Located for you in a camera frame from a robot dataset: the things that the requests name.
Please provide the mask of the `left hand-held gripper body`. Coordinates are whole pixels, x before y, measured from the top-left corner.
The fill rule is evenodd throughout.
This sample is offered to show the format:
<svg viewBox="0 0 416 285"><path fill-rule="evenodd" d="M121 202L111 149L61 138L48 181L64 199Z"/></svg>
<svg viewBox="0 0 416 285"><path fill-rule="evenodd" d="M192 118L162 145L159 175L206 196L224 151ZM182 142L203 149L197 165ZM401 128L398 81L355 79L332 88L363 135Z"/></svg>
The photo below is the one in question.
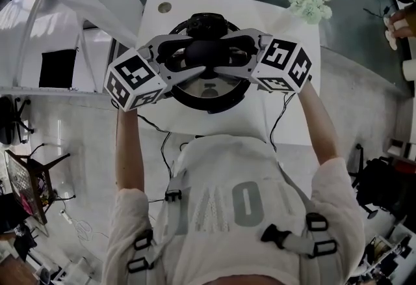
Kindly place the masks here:
<svg viewBox="0 0 416 285"><path fill-rule="evenodd" d="M161 66L172 56L173 51L167 46L128 49L109 64L104 90L125 112L170 98L168 78L162 76Z"/></svg>

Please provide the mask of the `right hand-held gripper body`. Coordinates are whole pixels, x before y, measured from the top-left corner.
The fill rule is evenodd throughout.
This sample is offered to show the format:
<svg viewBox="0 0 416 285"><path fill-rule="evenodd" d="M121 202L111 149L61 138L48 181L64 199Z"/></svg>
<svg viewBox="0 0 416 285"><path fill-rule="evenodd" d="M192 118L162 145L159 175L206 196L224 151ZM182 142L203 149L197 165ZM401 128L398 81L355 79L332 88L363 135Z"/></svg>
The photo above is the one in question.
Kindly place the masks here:
<svg viewBox="0 0 416 285"><path fill-rule="evenodd" d="M251 78L269 92L299 93L311 67L312 61L300 43L273 37Z"/></svg>

